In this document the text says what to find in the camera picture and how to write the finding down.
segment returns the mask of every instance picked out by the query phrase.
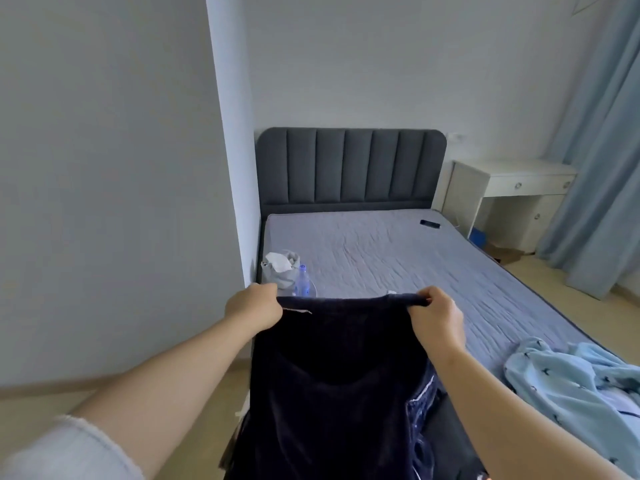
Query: person's left hand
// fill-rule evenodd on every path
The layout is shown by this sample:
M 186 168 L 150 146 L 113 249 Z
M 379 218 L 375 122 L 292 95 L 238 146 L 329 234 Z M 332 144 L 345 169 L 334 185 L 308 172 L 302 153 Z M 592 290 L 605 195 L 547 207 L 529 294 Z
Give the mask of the person's left hand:
M 282 316 L 282 307 L 276 300 L 277 295 L 278 286 L 275 283 L 251 283 L 246 289 L 229 298 L 225 306 L 225 318 L 244 321 L 252 328 L 254 335 L 271 328 Z

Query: curtain fold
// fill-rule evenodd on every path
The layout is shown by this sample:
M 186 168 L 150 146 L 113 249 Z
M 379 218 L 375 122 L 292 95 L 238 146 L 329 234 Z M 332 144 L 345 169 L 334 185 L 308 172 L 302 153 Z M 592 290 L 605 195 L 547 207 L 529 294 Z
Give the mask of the curtain fold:
M 603 298 L 640 254 L 640 0 L 618 0 L 545 158 L 579 170 L 536 253 Z

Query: person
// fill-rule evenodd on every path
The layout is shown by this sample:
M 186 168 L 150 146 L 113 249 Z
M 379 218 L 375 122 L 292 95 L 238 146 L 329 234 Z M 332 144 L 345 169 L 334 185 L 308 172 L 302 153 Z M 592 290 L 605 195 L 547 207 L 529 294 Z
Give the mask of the person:
M 231 297 L 208 330 L 140 364 L 9 460 L 3 480 L 153 478 L 238 351 L 282 316 L 274 284 Z M 465 348 L 463 315 L 437 287 L 408 311 L 416 337 L 493 480 L 622 480 L 625 473 L 542 416 Z

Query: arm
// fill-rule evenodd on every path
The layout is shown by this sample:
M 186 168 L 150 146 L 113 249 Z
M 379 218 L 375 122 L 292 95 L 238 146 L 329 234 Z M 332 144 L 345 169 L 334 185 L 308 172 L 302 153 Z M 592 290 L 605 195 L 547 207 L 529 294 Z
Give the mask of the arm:
M 630 480 L 466 352 L 462 312 L 452 298 L 436 287 L 419 293 L 430 305 L 409 307 L 413 330 L 493 480 Z
M 80 405 L 74 416 L 100 428 L 146 478 L 153 478 L 236 354 L 282 316 L 276 291 L 274 284 L 252 284 L 240 291 L 227 302 L 220 322 L 128 371 Z

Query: forearm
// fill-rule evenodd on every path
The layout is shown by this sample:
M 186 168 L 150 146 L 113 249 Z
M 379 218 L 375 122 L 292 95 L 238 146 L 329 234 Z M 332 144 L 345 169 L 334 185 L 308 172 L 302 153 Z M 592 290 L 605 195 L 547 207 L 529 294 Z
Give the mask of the forearm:
M 629 479 L 512 393 L 467 352 L 434 359 L 460 421 L 493 480 Z
M 153 478 L 253 334 L 223 319 L 128 371 L 74 411 L 103 430 Z

